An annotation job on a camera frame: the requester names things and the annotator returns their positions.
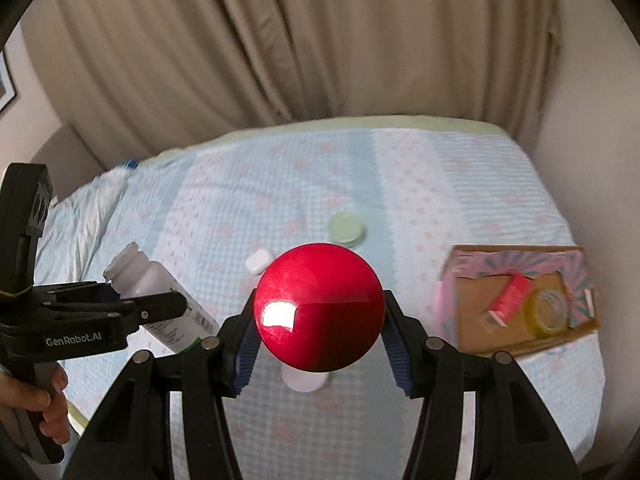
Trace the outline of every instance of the finger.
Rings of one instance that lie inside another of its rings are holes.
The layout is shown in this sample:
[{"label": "finger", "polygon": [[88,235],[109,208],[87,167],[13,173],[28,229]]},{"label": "finger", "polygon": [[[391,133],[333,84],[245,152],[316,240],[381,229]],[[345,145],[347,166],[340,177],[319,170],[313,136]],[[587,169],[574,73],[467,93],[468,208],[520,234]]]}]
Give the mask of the finger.
[{"label": "finger", "polygon": [[30,412],[41,412],[49,406],[50,402],[51,396],[44,390],[0,374],[0,404],[6,404],[12,408],[24,408]]},{"label": "finger", "polygon": [[47,422],[57,422],[65,420],[68,413],[69,408],[64,394],[54,394],[51,397],[51,404],[42,412],[42,416]]},{"label": "finger", "polygon": [[62,446],[71,440],[71,428],[68,420],[59,420],[57,422],[41,422],[40,433],[44,436],[52,438],[56,444]]},{"label": "finger", "polygon": [[59,394],[61,394],[69,384],[69,378],[66,376],[65,369],[62,366],[58,365],[56,371],[53,372],[51,384],[53,384],[53,389],[55,389]]}]

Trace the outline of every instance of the bed sheet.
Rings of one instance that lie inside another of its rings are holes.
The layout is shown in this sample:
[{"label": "bed sheet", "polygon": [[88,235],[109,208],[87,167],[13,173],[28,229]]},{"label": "bed sheet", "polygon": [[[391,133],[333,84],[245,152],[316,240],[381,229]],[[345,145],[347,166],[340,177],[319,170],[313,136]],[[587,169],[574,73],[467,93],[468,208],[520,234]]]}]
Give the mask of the bed sheet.
[{"label": "bed sheet", "polygon": [[[410,128],[273,134],[114,171],[92,184],[119,183],[117,193],[106,194],[97,224],[61,228],[69,215],[84,214],[81,198],[90,203],[91,193],[74,195],[71,213],[65,202],[52,209],[39,283],[101,280],[111,259],[136,241],[222,323],[242,309],[257,283],[244,268],[251,252],[263,246],[281,254],[326,242],[329,218],[351,211],[367,226],[355,251],[406,314],[428,332],[441,332],[428,298],[453,244],[573,243],[529,159],[499,134]],[[79,232],[93,234],[78,241]],[[77,244],[75,254],[90,255],[79,266],[68,254]],[[90,416],[140,348],[167,352],[140,330],[127,351],[66,362],[69,399]],[[602,401],[597,334],[518,361],[579,460],[593,442]],[[396,388],[378,341],[313,394],[289,390],[263,347],[252,382],[225,408],[245,478],[389,479],[401,477],[420,402]],[[177,478],[188,478],[179,399],[172,410]],[[466,424],[461,472],[471,460],[471,428]]]}]

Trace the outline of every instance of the blue object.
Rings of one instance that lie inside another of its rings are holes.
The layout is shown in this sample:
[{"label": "blue object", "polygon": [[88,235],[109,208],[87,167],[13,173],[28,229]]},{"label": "blue object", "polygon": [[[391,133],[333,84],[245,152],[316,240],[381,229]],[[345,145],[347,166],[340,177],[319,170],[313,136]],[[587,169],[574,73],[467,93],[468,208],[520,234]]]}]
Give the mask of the blue object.
[{"label": "blue object", "polygon": [[135,170],[138,167],[138,161],[135,158],[130,158],[127,162],[121,164],[123,168],[131,168]]},{"label": "blue object", "polygon": [[258,334],[258,329],[252,321],[242,335],[242,342],[236,353],[236,374],[233,388],[236,395],[240,395],[242,389],[249,384],[251,374],[254,371],[255,360],[258,358],[258,351],[262,339]]},{"label": "blue object", "polygon": [[411,375],[411,355],[407,349],[398,326],[389,317],[385,317],[385,323],[380,331],[382,342],[385,345],[386,355],[389,358],[391,371],[398,388],[404,390],[404,394],[412,398],[415,395],[415,384]]}]

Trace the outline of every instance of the cardboard box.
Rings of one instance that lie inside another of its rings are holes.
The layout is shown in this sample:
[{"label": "cardboard box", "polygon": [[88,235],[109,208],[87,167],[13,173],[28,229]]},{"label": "cardboard box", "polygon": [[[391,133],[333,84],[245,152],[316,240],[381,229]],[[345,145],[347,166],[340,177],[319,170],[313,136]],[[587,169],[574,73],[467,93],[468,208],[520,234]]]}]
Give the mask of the cardboard box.
[{"label": "cardboard box", "polygon": [[[505,328],[489,333],[482,327],[479,317],[516,270],[532,278],[534,288],[558,290],[567,298],[570,322],[565,332],[536,339],[522,308]],[[498,350],[528,354],[574,341],[600,327],[584,250],[577,246],[455,246],[437,296],[436,310],[445,327],[441,335],[470,354],[487,356]]]}]

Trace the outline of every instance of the wall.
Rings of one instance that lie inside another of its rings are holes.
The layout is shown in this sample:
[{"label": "wall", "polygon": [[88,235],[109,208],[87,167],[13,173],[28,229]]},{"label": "wall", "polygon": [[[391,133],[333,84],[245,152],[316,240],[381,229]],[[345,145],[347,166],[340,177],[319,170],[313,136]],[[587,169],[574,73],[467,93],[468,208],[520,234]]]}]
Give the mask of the wall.
[{"label": "wall", "polygon": [[561,71],[534,161],[600,293],[607,384],[593,466],[640,425],[640,46],[610,0],[561,1]]},{"label": "wall", "polygon": [[0,115],[0,175],[11,162],[29,162],[61,126],[33,71],[19,24],[4,54],[17,97]]}]

